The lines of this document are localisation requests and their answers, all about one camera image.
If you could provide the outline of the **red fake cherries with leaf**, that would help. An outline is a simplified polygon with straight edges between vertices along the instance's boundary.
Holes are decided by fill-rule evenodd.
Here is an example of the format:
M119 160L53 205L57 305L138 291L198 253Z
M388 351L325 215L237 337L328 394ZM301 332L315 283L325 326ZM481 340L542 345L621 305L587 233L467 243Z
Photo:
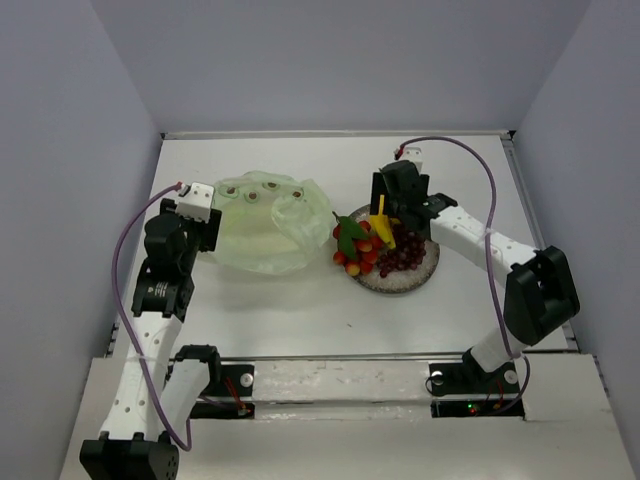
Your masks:
M385 246L384 242L367 220L356 221L336 213L333 216L336 226L332 235L337 242L334 263L342 266L351 277L371 274Z

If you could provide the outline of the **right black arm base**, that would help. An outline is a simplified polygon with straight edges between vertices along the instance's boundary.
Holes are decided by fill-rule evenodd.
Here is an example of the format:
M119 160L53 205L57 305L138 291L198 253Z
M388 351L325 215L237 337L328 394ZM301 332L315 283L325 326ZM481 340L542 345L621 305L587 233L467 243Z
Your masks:
M433 418L525 417L521 385L513 362L481 380L465 377L462 367L461 362L429 365L425 388L431 395Z

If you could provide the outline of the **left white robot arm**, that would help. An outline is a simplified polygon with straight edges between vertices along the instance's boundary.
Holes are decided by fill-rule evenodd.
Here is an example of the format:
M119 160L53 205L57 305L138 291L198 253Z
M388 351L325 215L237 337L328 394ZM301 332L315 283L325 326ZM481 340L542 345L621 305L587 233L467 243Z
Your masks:
M222 214L210 204L164 199L144 225L132 306L119 313L131 345L111 409L79 460L92 479L174 479L192 448L190 415L221 383L218 350L175 341L195 291L201 252L216 247Z

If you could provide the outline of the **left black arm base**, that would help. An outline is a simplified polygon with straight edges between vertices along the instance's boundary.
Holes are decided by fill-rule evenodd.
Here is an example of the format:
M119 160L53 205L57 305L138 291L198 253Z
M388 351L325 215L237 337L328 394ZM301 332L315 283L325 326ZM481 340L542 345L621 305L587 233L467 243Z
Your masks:
M191 411L192 419L249 420L255 416L253 364L223 364L221 378L211 382Z

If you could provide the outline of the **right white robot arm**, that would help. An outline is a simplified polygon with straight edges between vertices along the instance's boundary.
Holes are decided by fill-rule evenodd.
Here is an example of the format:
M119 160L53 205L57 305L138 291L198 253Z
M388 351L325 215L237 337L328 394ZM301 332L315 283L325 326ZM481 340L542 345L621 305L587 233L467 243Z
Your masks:
M575 317L579 297L562 250L536 249L497 233L451 197L430 195L428 185L429 176L414 163L391 163L373 174L370 212L455 251L484 270L491 287L504 289L498 326L462 357L462 384L482 392L503 365Z

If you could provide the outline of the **purple fake grapes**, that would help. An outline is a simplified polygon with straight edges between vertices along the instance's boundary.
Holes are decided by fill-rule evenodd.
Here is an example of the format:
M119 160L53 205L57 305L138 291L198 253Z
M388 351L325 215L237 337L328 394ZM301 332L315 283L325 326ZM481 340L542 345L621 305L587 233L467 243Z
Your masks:
M386 278L393 272L416 270L426 256L426 242L417 233L402 224L395 224L392 226L392 234L395 247L386 247L376 263L381 278Z

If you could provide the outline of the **light green plastic bag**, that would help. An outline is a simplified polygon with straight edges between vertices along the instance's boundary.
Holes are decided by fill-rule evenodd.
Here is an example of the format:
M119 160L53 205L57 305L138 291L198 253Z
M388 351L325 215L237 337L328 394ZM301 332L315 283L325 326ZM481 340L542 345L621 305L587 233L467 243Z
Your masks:
M262 171L216 182L213 206L222 212L213 260L265 275L305 268L335 225L330 200L315 181Z

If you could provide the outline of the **yellow fake banana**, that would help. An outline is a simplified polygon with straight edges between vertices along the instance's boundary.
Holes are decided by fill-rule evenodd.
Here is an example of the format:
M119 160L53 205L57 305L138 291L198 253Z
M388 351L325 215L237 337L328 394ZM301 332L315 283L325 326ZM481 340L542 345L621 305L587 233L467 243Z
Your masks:
M378 207L376 211L371 210L369 215L369 223L380 240L390 250L396 248L396 242L393 236L392 223L388 215L384 213L385 195L380 195L378 199Z

